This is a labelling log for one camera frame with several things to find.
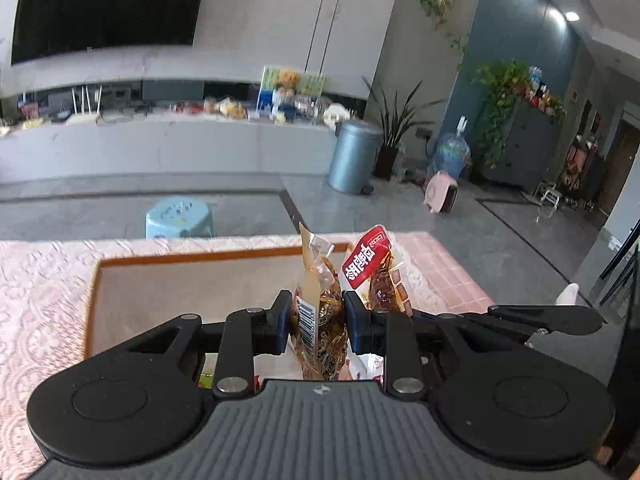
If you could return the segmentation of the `light blue plastic stool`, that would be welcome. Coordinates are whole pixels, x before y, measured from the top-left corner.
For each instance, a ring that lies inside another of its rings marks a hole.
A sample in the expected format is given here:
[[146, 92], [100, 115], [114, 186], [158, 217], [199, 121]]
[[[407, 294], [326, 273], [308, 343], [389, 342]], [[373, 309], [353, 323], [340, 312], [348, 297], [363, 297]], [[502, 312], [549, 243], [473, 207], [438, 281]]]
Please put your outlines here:
[[145, 238], [213, 237], [212, 212], [206, 203], [188, 196], [169, 196], [145, 216]]

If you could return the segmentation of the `orange cardboard box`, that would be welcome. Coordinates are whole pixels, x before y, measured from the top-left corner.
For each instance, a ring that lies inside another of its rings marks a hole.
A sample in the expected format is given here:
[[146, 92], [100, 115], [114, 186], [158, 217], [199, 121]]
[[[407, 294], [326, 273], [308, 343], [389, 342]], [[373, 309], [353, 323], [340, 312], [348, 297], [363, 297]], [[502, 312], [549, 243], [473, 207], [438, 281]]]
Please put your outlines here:
[[303, 273], [299, 246], [102, 260], [92, 281], [84, 357], [182, 314], [213, 323], [237, 310], [267, 310]]

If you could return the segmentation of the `black wall television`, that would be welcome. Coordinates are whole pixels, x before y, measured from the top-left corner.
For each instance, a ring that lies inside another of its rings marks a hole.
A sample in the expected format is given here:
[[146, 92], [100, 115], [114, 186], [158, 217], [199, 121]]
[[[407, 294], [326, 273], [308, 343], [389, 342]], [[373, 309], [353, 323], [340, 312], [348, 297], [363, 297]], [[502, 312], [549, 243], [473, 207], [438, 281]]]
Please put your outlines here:
[[201, 0], [17, 0], [11, 63], [119, 47], [190, 46]]

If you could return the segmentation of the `green sausage snack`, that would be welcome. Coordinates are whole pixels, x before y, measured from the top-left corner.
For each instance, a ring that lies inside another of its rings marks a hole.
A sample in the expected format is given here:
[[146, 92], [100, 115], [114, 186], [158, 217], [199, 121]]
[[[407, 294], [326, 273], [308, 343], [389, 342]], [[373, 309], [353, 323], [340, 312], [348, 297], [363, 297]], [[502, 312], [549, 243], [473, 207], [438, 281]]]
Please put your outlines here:
[[212, 370], [203, 370], [198, 378], [198, 388], [210, 390], [213, 388], [214, 372]]

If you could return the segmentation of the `trailing green ivy plant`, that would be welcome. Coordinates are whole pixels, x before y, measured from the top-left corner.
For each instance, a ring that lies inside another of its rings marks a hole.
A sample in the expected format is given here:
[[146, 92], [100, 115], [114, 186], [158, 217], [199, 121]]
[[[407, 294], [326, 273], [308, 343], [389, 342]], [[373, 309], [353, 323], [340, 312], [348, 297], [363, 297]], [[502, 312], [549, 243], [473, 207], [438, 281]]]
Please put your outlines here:
[[526, 103], [550, 117], [552, 124], [564, 125], [564, 101], [550, 93], [541, 79], [534, 78], [536, 66], [527, 67], [515, 60], [495, 61], [475, 70], [474, 84], [484, 87], [485, 93], [478, 113], [477, 133], [472, 147], [474, 170], [495, 169], [506, 154], [509, 133], [506, 124], [513, 118], [516, 106]]

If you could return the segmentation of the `person leg white sock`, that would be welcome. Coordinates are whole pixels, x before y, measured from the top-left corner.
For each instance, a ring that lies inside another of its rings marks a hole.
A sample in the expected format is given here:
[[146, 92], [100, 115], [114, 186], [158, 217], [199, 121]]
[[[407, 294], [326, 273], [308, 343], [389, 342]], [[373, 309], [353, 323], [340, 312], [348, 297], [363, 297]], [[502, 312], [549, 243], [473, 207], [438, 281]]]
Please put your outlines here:
[[568, 284], [559, 296], [556, 297], [554, 304], [556, 306], [574, 306], [577, 304], [579, 294], [579, 285], [577, 283]]

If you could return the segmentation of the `blue water jug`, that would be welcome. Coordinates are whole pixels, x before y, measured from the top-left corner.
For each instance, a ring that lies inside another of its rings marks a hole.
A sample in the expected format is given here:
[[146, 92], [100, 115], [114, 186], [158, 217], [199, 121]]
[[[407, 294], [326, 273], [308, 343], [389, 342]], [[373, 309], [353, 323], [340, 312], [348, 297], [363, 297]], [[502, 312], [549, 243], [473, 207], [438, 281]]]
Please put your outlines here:
[[438, 137], [434, 151], [435, 170], [445, 171], [454, 180], [459, 179], [471, 157], [471, 150], [464, 136], [468, 122], [468, 118], [461, 116], [455, 132], [445, 132]]

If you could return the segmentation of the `small white step stool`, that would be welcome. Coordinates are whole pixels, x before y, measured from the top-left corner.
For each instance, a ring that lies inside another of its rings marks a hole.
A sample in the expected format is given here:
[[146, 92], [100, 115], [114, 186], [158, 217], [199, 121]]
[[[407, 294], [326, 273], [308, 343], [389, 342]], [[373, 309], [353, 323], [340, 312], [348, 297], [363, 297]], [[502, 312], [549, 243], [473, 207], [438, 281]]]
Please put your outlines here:
[[562, 194], [554, 183], [541, 182], [536, 189], [535, 198], [538, 200], [537, 219], [549, 219], [558, 210]]

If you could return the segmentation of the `pink small heater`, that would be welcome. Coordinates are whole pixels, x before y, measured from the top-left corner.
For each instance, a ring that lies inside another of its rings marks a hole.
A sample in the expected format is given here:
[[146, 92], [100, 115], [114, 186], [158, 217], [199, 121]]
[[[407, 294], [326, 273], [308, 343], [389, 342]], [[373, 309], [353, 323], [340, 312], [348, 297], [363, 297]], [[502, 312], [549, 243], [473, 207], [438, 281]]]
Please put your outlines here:
[[428, 181], [424, 204], [432, 214], [449, 214], [458, 195], [458, 182], [444, 170], [439, 170]]

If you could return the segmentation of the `white wifi router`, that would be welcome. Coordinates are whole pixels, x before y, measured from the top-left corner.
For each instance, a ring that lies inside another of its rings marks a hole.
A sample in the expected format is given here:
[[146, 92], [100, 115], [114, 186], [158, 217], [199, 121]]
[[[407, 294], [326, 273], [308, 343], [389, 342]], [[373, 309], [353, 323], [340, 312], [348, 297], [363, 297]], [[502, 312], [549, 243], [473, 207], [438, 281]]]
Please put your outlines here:
[[70, 116], [66, 119], [66, 125], [81, 125], [89, 122], [96, 122], [102, 117], [102, 93], [103, 86], [100, 84], [93, 92], [89, 86], [82, 86], [72, 89], [73, 108]]

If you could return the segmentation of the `grey pedal trash bin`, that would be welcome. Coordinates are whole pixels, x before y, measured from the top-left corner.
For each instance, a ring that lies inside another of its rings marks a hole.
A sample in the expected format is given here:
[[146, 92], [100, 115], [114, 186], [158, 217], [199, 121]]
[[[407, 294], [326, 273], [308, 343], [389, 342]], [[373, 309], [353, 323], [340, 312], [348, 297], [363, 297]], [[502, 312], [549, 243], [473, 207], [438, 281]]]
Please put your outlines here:
[[326, 180], [335, 191], [360, 195], [369, 185], [376, 155], [383, 141], [380, 127], [360, 119], [340, 122]]

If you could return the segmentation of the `white long tv cabinet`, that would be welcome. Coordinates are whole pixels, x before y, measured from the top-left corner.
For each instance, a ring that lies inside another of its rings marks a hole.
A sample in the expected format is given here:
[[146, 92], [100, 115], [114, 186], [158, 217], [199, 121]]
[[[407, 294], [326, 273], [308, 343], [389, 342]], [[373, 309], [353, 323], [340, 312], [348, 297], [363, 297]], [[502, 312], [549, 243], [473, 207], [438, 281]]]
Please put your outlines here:
[[1, 181], [113, 174], [324, 176], [336, 137], [326, 127], [176, 114], [47, 124], [1, 139]]

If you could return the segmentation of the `pink lace tablecloth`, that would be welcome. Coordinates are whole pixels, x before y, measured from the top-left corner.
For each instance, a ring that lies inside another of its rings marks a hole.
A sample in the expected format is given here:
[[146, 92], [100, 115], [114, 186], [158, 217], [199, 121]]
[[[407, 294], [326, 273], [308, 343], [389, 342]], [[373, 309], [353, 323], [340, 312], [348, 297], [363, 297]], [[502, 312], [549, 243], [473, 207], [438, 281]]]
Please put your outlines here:
[[302, 279], [301, 244], [296, 235], [3, 242], [2, 477], [42, 464], [26, 420], [40, 382], [179, 314], [215, 322], [269, 307]]

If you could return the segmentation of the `tall green potted plant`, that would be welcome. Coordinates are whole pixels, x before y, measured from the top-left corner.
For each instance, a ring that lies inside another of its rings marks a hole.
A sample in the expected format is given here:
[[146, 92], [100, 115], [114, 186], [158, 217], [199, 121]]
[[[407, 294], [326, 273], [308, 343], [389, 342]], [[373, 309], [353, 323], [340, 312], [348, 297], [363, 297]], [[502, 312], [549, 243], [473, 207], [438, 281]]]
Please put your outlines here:
[[397, 91], [389, 99], [382, 87], [375, 87], [365, 76], [362, 76], [361, 79], [369, 90], [369, 96], [378, 111], [376, 123], [381, 127], [383, 133], [383, 140], [381, 147], [378, 149], [373, 175], [378, 179], [389, 181], [399, 153], [399, 144], [404, 135], [413, 128], [431, 125], [433, 122], [428, 119], [422, 119], [420, 113], [422, 110], [442, 104], [445, 99], [428, 101], [423, 104], [413, 102], [414, 97], [422, 87], [422, 80], [401, 101]]

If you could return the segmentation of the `brown nut snack pack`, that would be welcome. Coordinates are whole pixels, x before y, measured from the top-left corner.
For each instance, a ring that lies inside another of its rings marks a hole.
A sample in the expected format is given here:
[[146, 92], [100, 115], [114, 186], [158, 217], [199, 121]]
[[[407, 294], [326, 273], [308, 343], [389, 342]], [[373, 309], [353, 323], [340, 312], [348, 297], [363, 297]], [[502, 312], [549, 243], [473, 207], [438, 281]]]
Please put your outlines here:
[[335, 382], [347, 356], [342, 288], [330, 257], [335, 246], [299, 225], [304, 273], [292, 297], [290, 341], [305, 380]]

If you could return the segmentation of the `grey drawer cabinet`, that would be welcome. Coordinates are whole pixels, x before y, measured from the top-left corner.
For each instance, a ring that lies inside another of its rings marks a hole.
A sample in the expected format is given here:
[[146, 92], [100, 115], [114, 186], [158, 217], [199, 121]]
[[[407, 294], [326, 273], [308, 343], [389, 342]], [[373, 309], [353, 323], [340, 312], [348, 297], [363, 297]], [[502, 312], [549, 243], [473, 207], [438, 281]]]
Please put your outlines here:
[[492, 183], [534, 192], [549, 168], [560, 133], [554, 117], [518, 102], [506, 123], [506, 149], [495, 166], [482, 169], [482, 176]]

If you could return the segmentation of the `red brown meat snack pack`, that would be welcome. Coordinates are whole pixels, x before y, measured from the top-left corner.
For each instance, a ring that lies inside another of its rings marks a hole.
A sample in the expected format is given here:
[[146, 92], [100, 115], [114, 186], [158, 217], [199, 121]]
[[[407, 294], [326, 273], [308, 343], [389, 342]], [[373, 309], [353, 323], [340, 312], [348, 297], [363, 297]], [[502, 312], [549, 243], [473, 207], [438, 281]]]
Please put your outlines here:
[[341, 288], [356, 292], [369, 311], [412, 315], [412, 292], [405, 278], [404, 260], [380, 224], [349, 246], [338, 279]]

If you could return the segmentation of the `teddy bear toy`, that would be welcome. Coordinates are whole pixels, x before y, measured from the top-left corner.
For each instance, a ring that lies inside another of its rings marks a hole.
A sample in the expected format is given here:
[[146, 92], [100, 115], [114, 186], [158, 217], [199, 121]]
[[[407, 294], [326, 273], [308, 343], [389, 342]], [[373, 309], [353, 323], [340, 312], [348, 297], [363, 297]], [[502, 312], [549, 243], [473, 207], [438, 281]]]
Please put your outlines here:
[[279, 70], [272, 92], [272, 104], [280, 106], [288, 104], [296, 95], [300, 81], [300, 73], [295, 70]]

